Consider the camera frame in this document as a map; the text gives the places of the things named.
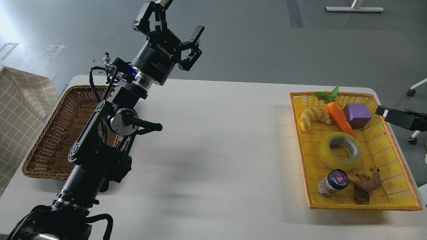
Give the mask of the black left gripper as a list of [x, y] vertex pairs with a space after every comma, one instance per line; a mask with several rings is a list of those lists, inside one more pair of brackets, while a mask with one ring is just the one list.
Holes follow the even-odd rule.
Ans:
[[[151, 77], [157, 85], [164, 85], [175, 64], [180, 70], [189, 71], [201, 56], [199, 48], [201, 34], [205, 30], [198, 25], [190, 39], [181, 43], [180, 39], [168, 29], [166, 10], [172, 0], [156, 0], [145, 2], [133, 23], [133, 30], [144, 34], [147, 41], [137, 56], [131, 61], [145, 75]], [[154, 30], [151, 30], [151, 16], [154, 15]], [[181, 58], [181, 52], [190, 50], [188, 56]]]

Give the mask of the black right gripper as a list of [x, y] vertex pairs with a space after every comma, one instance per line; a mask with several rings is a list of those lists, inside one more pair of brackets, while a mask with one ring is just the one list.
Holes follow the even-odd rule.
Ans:
[[385, 117], [385, 121], [410, 131], [425, 132], [427, 130], [426, 113], [415, 111], [399, 111], [379, 105], [375, 114]]

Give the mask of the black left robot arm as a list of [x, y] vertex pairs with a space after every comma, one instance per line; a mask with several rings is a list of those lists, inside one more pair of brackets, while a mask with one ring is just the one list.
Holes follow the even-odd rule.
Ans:
[[130, 149], [137, 135], [160, 132], [160, 123], [139, 118], [135, 106], [146, 99], [152, 84], [162, 86], [175, 65], [189, 71], [201, 56], [199, 38], [204, 26], [197, 26], [189, 41], [182, 42], [167, 26], [166, 11], [171, 0], [146, 2], [133, 29], [146, 36], [137, 56], [126, 62], [110, 60], [90, 69], [89, 83], [97, 106], [68, 154], [74, 164], [68, 179], [52, 205], [39, 205], [21, 219], [9, 240], [87, 240], [92, 223], [106, 220], [103, 235], [109, 240], [113, 217], [89, 210], [99, 204], [96, 196], [108, 190], [110, 181], [121, 182], [131, 170]]

